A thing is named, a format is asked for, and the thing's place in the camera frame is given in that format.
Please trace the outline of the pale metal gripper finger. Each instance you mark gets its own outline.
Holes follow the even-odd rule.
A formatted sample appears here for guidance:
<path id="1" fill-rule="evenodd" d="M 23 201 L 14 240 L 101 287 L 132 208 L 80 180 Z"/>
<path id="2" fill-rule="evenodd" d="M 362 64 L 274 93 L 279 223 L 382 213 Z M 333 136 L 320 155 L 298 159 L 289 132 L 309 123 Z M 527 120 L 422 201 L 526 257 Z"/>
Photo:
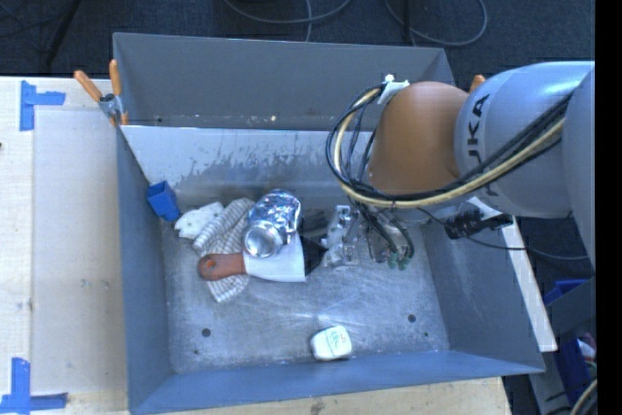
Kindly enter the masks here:
<path id="1" fill-rule="evenodd" d="M 337 205 L 334 208 L 332 217 L 328 223 L 327 235 L 325 237 L 325 247 L 332 249 L 344 242 L 352 221 L 352 211 L 350 205 Z"/>
<path id="2" fill-rule="evenodd" d="M 332 230 L 324 239 L 327 251 L 322 258 L 322 267 L 357 266 L 361 263 L 358 234 Z"/>

